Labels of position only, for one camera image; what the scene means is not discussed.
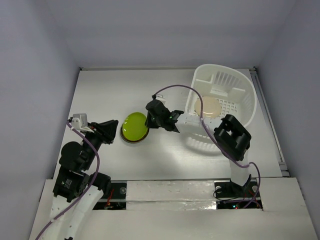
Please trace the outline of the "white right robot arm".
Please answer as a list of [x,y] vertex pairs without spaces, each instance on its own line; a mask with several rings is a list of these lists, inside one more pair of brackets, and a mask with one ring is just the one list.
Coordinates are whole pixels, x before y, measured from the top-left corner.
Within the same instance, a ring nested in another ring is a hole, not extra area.
[[251,174],[245,154],[250,148],[252,136],[235,116],[227,114],[221,120],[205,116],[202,99],[199,115],[191,115],[181,110],[170,111],[158,99],[150,101],[145,108],[145,125],[149,129],[162,128],[167,132],[208,136],[229,159],[231,192],[235,196],[242,196],[248,191]]

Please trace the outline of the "lime green plate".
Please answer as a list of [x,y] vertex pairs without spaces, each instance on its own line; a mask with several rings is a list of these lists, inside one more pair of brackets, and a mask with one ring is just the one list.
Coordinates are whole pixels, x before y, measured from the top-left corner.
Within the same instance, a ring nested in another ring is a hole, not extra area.
[[143,113],[133,112],[126,117],[122,125],[124,125],[125,127],[146,127],[146,120],[147,117]]

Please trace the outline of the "yellow plate with brown rim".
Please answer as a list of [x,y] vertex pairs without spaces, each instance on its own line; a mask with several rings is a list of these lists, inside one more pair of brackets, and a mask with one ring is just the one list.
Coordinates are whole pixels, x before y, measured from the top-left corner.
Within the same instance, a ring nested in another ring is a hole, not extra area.
[[124,126],[120,128],[120,136],[122,139],[130,144],[137,144],[142,142],[149,134],[149,129],[147,127],[134,127],[134,126]]

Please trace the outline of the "cream plate with black mark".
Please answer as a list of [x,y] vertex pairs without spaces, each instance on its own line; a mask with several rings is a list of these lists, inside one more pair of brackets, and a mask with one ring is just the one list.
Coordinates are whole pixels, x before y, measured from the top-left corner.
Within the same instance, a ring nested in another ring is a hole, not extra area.
[[203,96],[202,115],[209,118],[217,118],[222,113],[222,106],[219,101],[212,96]]

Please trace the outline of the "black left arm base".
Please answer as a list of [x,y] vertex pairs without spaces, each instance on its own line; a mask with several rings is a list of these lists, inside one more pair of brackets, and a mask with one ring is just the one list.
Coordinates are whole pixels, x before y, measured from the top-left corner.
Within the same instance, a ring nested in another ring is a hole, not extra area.
[[104,195],[93,207],[93,210],[125,210],[127,201],[127,182],[112,181],[108,195]]

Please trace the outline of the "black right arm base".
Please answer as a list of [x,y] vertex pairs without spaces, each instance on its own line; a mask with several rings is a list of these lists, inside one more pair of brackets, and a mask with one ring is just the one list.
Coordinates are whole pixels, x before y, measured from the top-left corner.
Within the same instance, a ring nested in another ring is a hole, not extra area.
[[220,181],[214,183],[213,196],[218,200],[235,200],[242,197],[243,194],[237,184]]

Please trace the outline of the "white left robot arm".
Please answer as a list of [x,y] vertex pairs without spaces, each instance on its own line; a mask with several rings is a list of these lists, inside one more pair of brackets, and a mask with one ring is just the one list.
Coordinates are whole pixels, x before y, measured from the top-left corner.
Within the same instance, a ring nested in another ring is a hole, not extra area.
[[88,122],[86,114],[67,120],[67,127],[82,141],[70,141],[61,149],[49,221],[37,240],[77,240],[98,200],[112,194],[110,176],[99,172],[98,150],[114,142],[118,124]]

